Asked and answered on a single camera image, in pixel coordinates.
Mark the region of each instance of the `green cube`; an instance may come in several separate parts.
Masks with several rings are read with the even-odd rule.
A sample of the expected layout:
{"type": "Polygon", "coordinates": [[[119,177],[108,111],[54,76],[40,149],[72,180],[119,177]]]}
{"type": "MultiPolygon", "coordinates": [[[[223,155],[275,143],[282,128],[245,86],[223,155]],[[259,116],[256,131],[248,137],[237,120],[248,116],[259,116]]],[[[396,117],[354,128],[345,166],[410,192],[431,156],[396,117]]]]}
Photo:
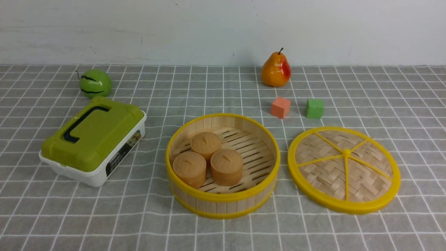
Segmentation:
{"type": "Polygon", "coordinates": [[[308,99],[305,107],[305,117],[322,118],[324,101],[322,99],[308,99]]]}

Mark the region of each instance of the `orange cube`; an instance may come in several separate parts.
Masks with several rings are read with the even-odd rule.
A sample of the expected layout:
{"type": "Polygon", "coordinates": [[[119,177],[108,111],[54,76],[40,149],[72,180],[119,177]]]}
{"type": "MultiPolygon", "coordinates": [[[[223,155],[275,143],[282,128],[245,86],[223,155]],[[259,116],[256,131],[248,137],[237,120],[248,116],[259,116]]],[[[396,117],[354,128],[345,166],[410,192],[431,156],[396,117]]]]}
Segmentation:
{"type": "Polygon", "coordinates": [[[271,115],[284,119],[289,113],[291,101],[282,97],[277,97],[271,106],[271,115]]]}

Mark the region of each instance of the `green lid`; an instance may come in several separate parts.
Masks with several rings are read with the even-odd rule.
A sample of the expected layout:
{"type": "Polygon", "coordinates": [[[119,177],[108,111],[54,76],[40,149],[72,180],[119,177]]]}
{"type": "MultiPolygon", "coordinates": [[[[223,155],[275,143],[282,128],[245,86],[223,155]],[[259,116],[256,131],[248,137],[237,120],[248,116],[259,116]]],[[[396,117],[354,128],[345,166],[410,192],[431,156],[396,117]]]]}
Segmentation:
{"type": "Polygon", "coordinates": [[[43,142],[41,155],[83,172],[94,171],[143,117],[135,105],[96,96],[43,142]]]}

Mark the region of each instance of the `white box base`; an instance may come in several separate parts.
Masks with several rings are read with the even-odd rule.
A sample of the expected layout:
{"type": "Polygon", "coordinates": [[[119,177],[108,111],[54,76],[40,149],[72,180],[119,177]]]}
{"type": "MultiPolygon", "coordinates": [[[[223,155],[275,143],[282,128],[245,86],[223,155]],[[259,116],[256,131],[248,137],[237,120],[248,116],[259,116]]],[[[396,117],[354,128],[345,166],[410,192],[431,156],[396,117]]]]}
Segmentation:
{"type": "MultiPolygon", "coordinates": [[[[147,119],[146,113],[143,111],[144,117],[138,122],[138,124],[130,130],[130,132],[121,140],[121,142],[111,151],[111,153],[102,161],[102,163],[96,168],[96,170],[91,172],[83,172],[78,169],[61,165],[58,162],[52,161],[50,159],[44,158],[41,155],[41,151],[39,151],[39,158],[42,162],[47,163],[53,169],[53,171],[59,175],[66,176],[68,178],[74,179],[76,181],[85,183],[92,187],[100,187],[105,181],[107,181],[108,177],[116,170],[119,164],[127,157],[128,153],[119,161],[119,163],[111,170],[109,175],[107,176],[106,167],[107,164],[111,161],[111,159],[118,153],[118,151],[122,148],[122,146],[139,130],[141,134],[141,138],[145,136],[145,121],[147,119]]],[[[132,151],[135,146],[139,143],[140,140],[131,148],[132,151]]]]}

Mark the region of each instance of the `yellow rim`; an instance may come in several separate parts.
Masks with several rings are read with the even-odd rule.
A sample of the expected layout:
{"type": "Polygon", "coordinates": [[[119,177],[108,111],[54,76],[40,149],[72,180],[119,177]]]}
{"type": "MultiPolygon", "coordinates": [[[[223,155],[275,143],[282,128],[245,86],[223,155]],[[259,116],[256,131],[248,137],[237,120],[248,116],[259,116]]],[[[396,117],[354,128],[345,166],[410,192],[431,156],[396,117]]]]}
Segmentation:
{"type": "Polygon", "coordinates": [[[276,176],[277,172],[279,171],[279,167],[280,167],[280,151],[279,151],[279,146],[276,142],[276,139],[274,138],[274,136],[268,131],[268,129],[266,129],[263,125],[261,125],[259,122],[250,119],[248,117],[245,116],[241,116],[238,114],[232,114],[232,113],[214,113],[214,114],[209,114],[209,115],[204,115],[198,118],[195,118],[189,122],[187,122],[186,124],[184,124],[182,127],[180,127],[180,129],[178,129],[172,136],[172,138],[169,140],[169,144],[167,145],[167,150],[166,150],[166,155],[165,155],[165,162],[166,162],[166,168],[167,168],[167,174],[169,176],[169,178],[183,191],[193,195],[194,197],[201,199],[201,200],[205,200],[205,201],[212,201],[212,202],[232,202],[232,201],[239,201],[239,200],[244,200],[247,199],[249,197],[252,197],[256,194],[258,194],[259,192],[263,191],[269,184],[271,184],[271,182],[274,180],[274,177],[276,176]],[[203,192],[197,189],[194,189],[190,186],[188,186],[186,183],[184,183],[181,179],[179,179],[177,177],[177,175],[174,173],[171,165],[170,165],[170,161],[169,161],[169,154],[170,154],[170,148],[172,147],[172,143],[173,143],[173,139],[176,138],[176,136],[182,131],[184,130],[187,126],[189,126],[192,123],[195,123],[196,121],[205,119],[205,118],[209,118],[209,117],[221,117],[221,116],[226,116],[226,117],[236,117],[236,118],[241,118],[244,120],[247,120],[251,123],[254,123],[256,126],[260,127],[266,134],[268,134],[268,136],[271,138],[271,140],[273,141],[274,144],[274,148],[276,149],[276,163],[274,164],[273,170],[271,171],[271,173],[268,175],[268,177],[266,177],[262,182],[260,182],[258,185],[246,189],[244,191],[241,192],[236,192],[236,193],[210,193],[210,192],[203,192]]]}
{"type": "Polygon", "coordinates": [[[196,214],[198,216],[202,216],[202,217],[206,217],[206,218],[210,218],[210,219],[216,219],[216,220],[234,219],[234,218],[238,218],[238,217],[247,215],[249,213],[252,213],[252,212],[256,211],[257,209],[259,209],[260,207],[262,207],[268,201],[268,199],[271,197],[271,195],[273,194],[275,187],[276,187],[276,181],[274,182],[274,186],[271,189],[271,191],[269,192],[268,196],[266,196],[259,204],[255,205],[245,211],[241,211],[241,212],[237,212],[237,213],[221,213],[221,214],[205,213],[203,211],[200,211],[193,207],[190,207],[184,201],[182,201],[175,193],[173,193],[173,196],[178,200],[178,202],[180,202],[180,204],[183,207],[185,207],[187,210],[189,210],[190,212],[193,212],[194,214],[196,214]]]}
{"type": "MultiPolygon", "coordinates": [[[[296,183],[297,187],[299,187],[299,189],[301,189],[310,199],[314,200],[315,202],[319,203],[320,205],[327,207],[328,209],[331,209],[333,211],[337,211],[340,213],[348,213],[348,214],[366,214],[366,213],[371,213],[371,212],[375,212],[380,209],[383,209],[396,196],[396,194],[398,193],[398,189],[400,188],[400,183],[401,183],[400,170],[398,169],[398,165],[397,165],[396,161],[394,160],[392,155],[381,144],[379,144],[377,141],[375,141],[374,139],[372,139],[371,137],[369,137],[367,135],[364,135],[360,132],[357,132],[357,131],[354,131],[351,129],[342,128],[342,127],[329,127],[329,126],[318,127],[318,128],[310,129],[310,130],[305,131],[305,132],[301,133],[300,135],[298,135],[291,143],[289,151],[288,151],[288,169],[289,169],[291,177],[294,180],[294,182],[296,183]],[[304,176],[301,174],[301,172],[299,171],[298,168],[299,168],[299,166],[309,164],[310,162],[300,163],[300,164],[296,163],[295,153],[296,153],[297,147],[299,146],[300,142],[305,137],[309,136],[310,134],[315,134],[318,137],[320,137],[322,140],[324,140],[325,142],[330,144],[332,147],[334,147],[339,152],[341,152],[341,153],[343,152],[337,146],[335,146],[333,143],[331,143],[329,140],[327,140],[326,138],[322,137],[320,134],[317,133],[319,131],[325,131],[325,130],[336,130],[336,131],[351,133],[353,135],[363,138],[363,141],[361,143],[359,143],[358,145],[356,145],[354,148],[352,148],[349,152],[354,151],[355,149],[357,149],[359,146],[361,146],[365,142],[372,143],[388,159],[390,166],[392,168],[393,178],[390,179],[389,177],[384,175],[380,170],[376,169],[375,167],[372,167],[368,163],[365,163],[364,161],[361,161],[361,160],[351,157],[349,155],[340,154],[337,156],[331,156],[331,157],[326,157],[326,158],[322,158],[322,159],[317,159],[317,160],[311,161],[311,163],[317,162],[317,161],[328,160],[328,159],[334,159],[334,158],[344,158],[344,160],[350,158],[355,161],[358,161],[361,164],[366,165],[367,167],[371,168],[372,170],[380,173],[381,175],[384,175],[385,177],[389,178],[392,181],[392,185],[390,186],[390,189],[383,196],[381,196],[377,200],[368,201],[368,202],[359,203],[359,202],[348,201],[348,179],[346,179],[346,200],[344,201],[344,200],[333,198],[333,197],[319,191],[318,189],[313,187],[304,178],[304,176]]],[[[345,173],[347,176],[348,175],[348,164],[346,164],[346,166],[345,166],[345,173]]]]}

